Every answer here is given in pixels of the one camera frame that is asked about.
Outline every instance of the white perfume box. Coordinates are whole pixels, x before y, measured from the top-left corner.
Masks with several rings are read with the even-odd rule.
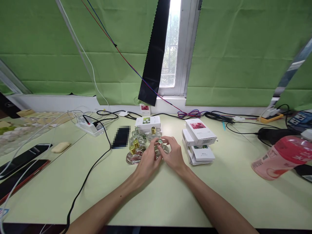
[[[211,145],[215,143],[217,136],[198,118],[186,121],[186,129],[197,145]]]
[[[190,150],[196,161],[213,161],[215,160],[214,153],[208,145],[191,146]]]
[[[144,134],[149,134],[152,127],[156,128],[156,132],[162,132],[159,116],[136,118],[136,126],[139,127]]]
[[[182,129],[182,139],[184,140],[184,143],[186,146],[194,146],[195,142],[190,135],[190,133],[186,129]]]
[[[208,164],[208,163],[213,162],[213,161],[197,161],[195,156],[191,152],[190,147],[186,146],[186,143],[185,143],[184,139],[182,139],[182,144],[183,144],[184,149],[185,149],[185,151],[186,151],[186,153],[188,155],[188,160],[189,160],[188,162],[189,162],[189,164],[192,164],[192,165],[195,166],[195,165]]]
[[[150,116],[150,106],[147,106],[144,103],[140,103],[140,109],[142,115]]]

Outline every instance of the perfume bottle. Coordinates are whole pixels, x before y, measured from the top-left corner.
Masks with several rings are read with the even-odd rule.
[[[138,164],[141,161],[143,151],[136,149],[134,145],[130,145],[130,152],[126,156],[126,162],[130,165]]]
[[[130,138],[131,141],[133,141],[134,138],[137,138],[139,141],[141,140],[141,141],[143,141],[145,143],[144,138],[142,136],[140,136],[140,135],[137,135],[136,131],[132,131],[131,134],[132,134],[132,137]]]
[[[151,128],[151,132],[150,134],[148,135],[147,139],[149,140],[149,142],[154,139],[154,138],[160,138],[160,133],[156,132],[156,128],[155,127],[152,127]]]
[[[163,141],[161,139],[158,140],[158,144],[160,145],[160,147],[166,152],[169,153],[169,148],[168,146],[163,144]],[[155,145],[154,149],[155,149],[155,156],[156,158],[158,158],[158,156],[160,155],[160,151],[158,150],[158,145]]]
[[[142,150],[143,152],[146,150],[146,146],[145,146],[145,143],[143,142],[143,141],[139,141],[138,139],[137,139],[137,137],[134,137],[133,138],[133,141],[130,141],[130,145],[134,145],[134,147],[136,148],[136,149],[140,149],[140,150]]]
[[[140,128],[135,127],[134,129],[136,131],[137,136],[141,136],[144,139],[144,142],[146,142],[146,135],[140,131]]]

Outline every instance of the white wall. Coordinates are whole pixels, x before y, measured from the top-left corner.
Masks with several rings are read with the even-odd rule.
[[[108,110],[108,106],[99,105],[96,97],[83,97],[75,95],[33,95],[33,94],[13,94],[7,98],[17,105],[20,109],[33,109],[36,112],[55,111],[66,112],[73,110],[78,106],[87,106],[90,110]],[[261,114],[265,108],[262,107],[196,107],[185,106],[186,99],[184,97],[164,96],[164,99],[171,102],[173,105],[185,112],[190,112],[193,109],[199,111],[222,111],[232,114]],[[87,111],[86,108],[81,107],[80,110]],[[125,106],[114,105],[110,106],[110,111],[117,110],[132,111],[140,113],[139,106]],[[176,114],[177,109],[166,103],[165,101],[157,98],[155,107],[151,107],[152,114],[166,113]]]

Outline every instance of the blurred phone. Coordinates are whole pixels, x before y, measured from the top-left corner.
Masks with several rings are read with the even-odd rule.
[[[25,167],[20,169],[14,175],[6,179],[0,184],[0,205],[7,199],[9,193],[12,188],[19,180],[19,178],[24,174],[24,172],[34,163],[35,161],[29,162]],[[31,180],[35,175],[37,175],[40,171],[42,171],[51,161],[50,160],[38,160],[22,177],[19,184],[14,189],[12,195],[18,191],[24,184],[26,184],[29,180]]]
[[[14,172],[21,169],[28,162],[30,162],[31,160],[33,160],[34,158],[36,158],[37,156],[42,154],[44,151],[46,151],[50,145],[52,146],[52,144],[38,144],[38,145],[32,147],[31,149],[27,150],[26,152],[20,154],[19,156],[17,156],[16,158],[13,159],[13,161],[10,163],[10,165],[8,166],[8,168],[4,172],[2,172],[2,171],[6,168],[6,166],[9,164],[9,162],[2,165],[0,167],[0,173],[1,173],[0,180],[3,180],[5,178],[9,177]]]
[[[120,149],[127,146],[128,139],[130,134],[130,126],[122,126],[118,128],[116,137],[113,144],[111,145],[112,149]]]

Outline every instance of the forearm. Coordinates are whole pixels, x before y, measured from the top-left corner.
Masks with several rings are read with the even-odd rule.
[[[78,217],[69,227],[68,234],[98,233],[113,216],[125,198],[139,187],[132,175],[118,188],[101,199],[90,209]]]
[[[218,233],[258,233],[231,204],[208,187],[188,166],[178,171],[178,174],[193,192]]]

